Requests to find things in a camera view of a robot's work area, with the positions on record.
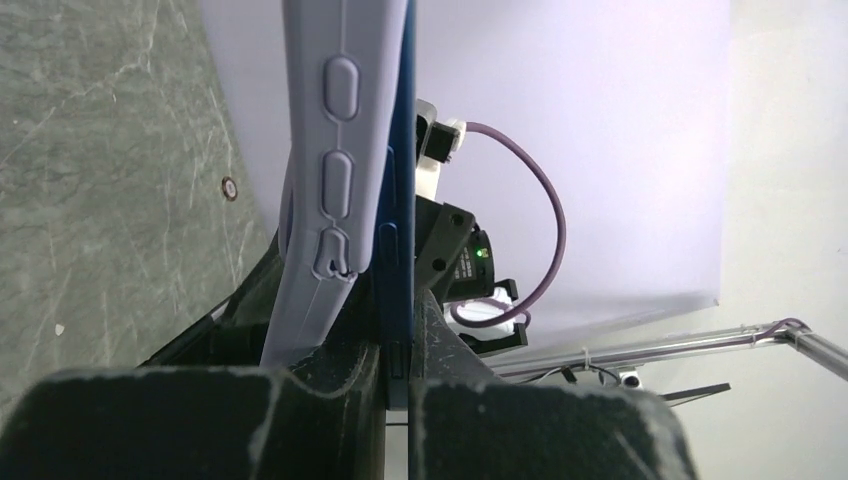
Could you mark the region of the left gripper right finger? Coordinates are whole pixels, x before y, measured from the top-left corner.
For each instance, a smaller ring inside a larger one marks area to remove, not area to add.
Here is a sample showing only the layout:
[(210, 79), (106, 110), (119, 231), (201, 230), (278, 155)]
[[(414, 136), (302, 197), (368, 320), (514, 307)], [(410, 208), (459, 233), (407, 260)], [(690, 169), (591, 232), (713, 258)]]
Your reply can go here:
[(412, 479), (695, 479), (683, 428), (657, 396), (505, 381), (415, 298)]

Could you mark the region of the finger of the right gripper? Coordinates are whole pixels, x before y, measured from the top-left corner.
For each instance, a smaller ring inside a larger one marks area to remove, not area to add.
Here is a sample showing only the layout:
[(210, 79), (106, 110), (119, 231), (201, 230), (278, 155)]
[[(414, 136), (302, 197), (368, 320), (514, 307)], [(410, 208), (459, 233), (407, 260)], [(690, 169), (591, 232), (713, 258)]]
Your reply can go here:
[(260, 363), (283, 260), (279, 235), (236, 290), (143, 361), (143, 367), (255, 367)]

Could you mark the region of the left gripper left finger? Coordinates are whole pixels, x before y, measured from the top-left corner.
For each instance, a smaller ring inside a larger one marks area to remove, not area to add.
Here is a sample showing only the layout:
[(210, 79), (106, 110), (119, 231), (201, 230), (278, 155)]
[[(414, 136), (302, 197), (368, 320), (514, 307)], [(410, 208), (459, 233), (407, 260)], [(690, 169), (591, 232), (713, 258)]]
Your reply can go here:
[(293, 369), (66, 370), (20, 400), (5, 479), (380, 479), (379, 355), (318, 350)]

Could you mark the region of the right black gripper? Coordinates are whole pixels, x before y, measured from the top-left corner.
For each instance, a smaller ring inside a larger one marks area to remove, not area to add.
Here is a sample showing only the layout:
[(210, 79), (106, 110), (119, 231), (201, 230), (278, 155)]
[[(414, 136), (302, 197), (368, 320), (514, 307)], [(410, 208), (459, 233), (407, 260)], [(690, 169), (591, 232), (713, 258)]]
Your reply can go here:
[(494, 253), (473, 213), (448, 203), (415, 199), (414, 292), (437, 299), (494, 294)]

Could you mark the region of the blue phone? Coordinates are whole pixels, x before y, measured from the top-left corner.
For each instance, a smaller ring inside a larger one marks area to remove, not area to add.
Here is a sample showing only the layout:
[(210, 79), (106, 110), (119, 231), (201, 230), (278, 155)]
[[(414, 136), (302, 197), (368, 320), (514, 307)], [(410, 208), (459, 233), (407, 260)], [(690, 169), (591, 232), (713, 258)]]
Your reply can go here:
[(374, 298), (381, 340), (385, 406), (408, 408), (414, 325), (415, 261), (415, 3), (404, 24), (399, 75), (380, 194), (372, 261)]

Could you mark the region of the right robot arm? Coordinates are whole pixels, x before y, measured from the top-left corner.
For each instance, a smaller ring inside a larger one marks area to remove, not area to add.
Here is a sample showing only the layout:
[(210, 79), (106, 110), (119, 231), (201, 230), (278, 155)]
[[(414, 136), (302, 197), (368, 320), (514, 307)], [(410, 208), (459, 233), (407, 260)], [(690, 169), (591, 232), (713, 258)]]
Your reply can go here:
[[(526, 346), (529, 314), (487, 323), (511, 310), (519, 292), (514, 280), (496, 280), (489, 237), (473, 214), (424, 197), (417, 197), (415, 213), (416, 290), (430, 289), (448, 326), (478, 356)], [(258, 364), (282, 267), (278, 244), (272, 242), (226, 301), (161, 347), (146, 365)]]

